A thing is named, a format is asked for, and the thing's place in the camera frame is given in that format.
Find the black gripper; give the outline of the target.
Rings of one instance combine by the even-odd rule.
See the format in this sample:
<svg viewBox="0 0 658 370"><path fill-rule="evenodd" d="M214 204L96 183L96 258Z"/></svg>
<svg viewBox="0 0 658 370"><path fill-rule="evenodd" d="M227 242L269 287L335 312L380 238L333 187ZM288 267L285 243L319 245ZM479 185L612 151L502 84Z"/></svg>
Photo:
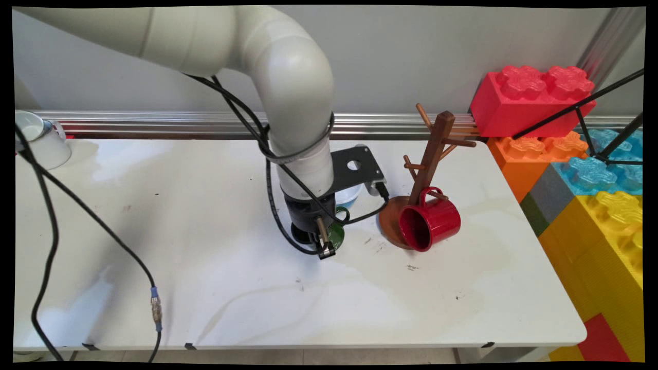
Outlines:
<svg viewBox="0 0 658 370"><path fill-rule="evenodd" d="M336 248L331 241L320 240L320 231L316 218L321 216L326 229L334 223L331 216L322 211L313 200L299 200L284 194L287 210L292 222L292 231L295 241L317 247L317 256L320 260L332 257L336 254Z"/></svg>

